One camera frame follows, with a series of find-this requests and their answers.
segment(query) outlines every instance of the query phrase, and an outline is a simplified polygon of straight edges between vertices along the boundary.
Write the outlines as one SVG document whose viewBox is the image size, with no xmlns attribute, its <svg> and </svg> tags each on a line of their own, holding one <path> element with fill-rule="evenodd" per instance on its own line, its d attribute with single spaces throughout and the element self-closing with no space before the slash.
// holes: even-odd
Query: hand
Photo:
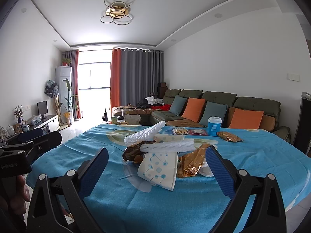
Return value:
<svg viewBox="0 0 311 233">
<path fill-rule="evenodd" d="M 26 186 L 26 181 L 22 175 L 16 176 L 16 195 L 10 201 L 10 207 L 17 215 L 26 213 L 26 203 L 30 202 L 29 189 Z M 0 196 L 0 208 L 8 210 L 7 202 Z"/>
</svg>

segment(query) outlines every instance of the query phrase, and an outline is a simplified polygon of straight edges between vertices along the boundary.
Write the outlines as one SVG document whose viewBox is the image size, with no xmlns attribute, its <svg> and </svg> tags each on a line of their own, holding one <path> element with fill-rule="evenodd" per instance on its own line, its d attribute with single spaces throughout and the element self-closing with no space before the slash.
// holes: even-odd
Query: curtain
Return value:
<svg viewBox="0 0 311 233">
<path fill-rule="evenodd" d="M 163 69 L 162 51 L 121 50 L 121 105 L 136 105 L 149 93 L 157 92 L 158 83 L 163 82 Z"/>
<path fill-rule="evenodd" d="M 72 67 L 71 70 L 71 93 L 72 95 L 78 95 L 78 57 L 79 57 L 79 50 L 72 50 L 63 53 L 63 58 L 71 59 L 71 63 L 69 66 Z M 73 97 L 73 118 L 74 120 L 81 118 L 80 113 L 80 106 L 78 97 Z"/>
<path fill-rule="evenodd" d="M 121 49 L 112 50 L 110 69 L 110 105 L 120 106 L 120 72 L 121 72 Z"/>
</svg>

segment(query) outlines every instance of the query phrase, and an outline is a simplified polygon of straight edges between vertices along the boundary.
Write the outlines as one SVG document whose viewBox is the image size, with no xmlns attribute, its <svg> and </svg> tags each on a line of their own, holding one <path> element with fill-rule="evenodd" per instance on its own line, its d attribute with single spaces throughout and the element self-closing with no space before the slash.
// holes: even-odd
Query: white tile floor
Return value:
<svg viewBox="0 0 311 233">
<path fill-rule="evenodd" d="M 102 120 L 88 120 L 83 118 L 82 120 L 74 122 L 70 127 L 67 127 L 60 131 L 62 134 L 62 143 L 74 138 L 75 136 L 89 130 L 90 128 L 99 125 Z M 32 195 L 32 188 L 28 187 L 30 191 L 30 196 Z M 27 211 L 24 215 L 25 222 L 27 222 L 29 203 L 26 204 Z M 286 212 L 286 225 L 287 233 L 293 233 L 298 225 L 301 223 L 302 219 L 307 214 L 311 207 L 311 193 L 304 198 L 299 204 L 294 206 L 292 209 Z M 74 220 L 71 217 L 65 216 L 68 224 L 72 223 Z"/>
</svg>

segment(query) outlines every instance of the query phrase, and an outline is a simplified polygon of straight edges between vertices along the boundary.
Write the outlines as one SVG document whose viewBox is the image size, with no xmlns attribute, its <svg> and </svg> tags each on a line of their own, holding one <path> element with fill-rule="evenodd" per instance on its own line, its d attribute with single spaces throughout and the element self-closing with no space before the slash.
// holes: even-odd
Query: flower pot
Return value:
<svg viewBox="0 0 311 233">
<path fill-rule="evenodd" d="M 71 112 L 65 112 L 65 113 L 64 113 L 64 117 L 67 119 L 67 125 L 68 125 L 68 127 L 71 125 L 71 124 L 70 124 L 70 120 L 69 120 L 69 118 L 70 118 L 70 113 L 71 113 Z"/>
</svg>

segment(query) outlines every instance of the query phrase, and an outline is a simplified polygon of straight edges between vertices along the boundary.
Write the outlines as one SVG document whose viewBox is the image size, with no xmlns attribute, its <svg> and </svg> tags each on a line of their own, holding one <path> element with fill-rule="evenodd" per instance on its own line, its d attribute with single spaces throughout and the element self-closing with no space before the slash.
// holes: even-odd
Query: silver screw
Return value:
<svg viewBox="0 0 311 233">
<path fill-rule="evenodd" d="M 75 173 L 76 173 L 75 170 L 69 170 L 69 171 L 67 172 L 67 175 L 68 175 L 68 176 L 73 176 L 73 175 L 75 175 Z"/>
<path fill-rule="evenodd" d="M 275 179 L 275 176 L 274 176 L 272 173 L 269 173 L 269 174 L 268 174 L 268 178 L 269 178 L 270 180 L 274 180 L 274 179 Z"/>
<path fill-rule="evenodd" d="M 40 174 L 40 176 L 39 176 L 39 180 L 44 180 L 45 179 L 45 174 L 43 173 L 43 174 Z"/>
<path fill-rule="evenodd" d="M 245 171 L 244 169 L 241 169 L 238 171 L 238 173 L 242 176 L 246 176 L 247 175 L 247 171 Z"/>
</svg>

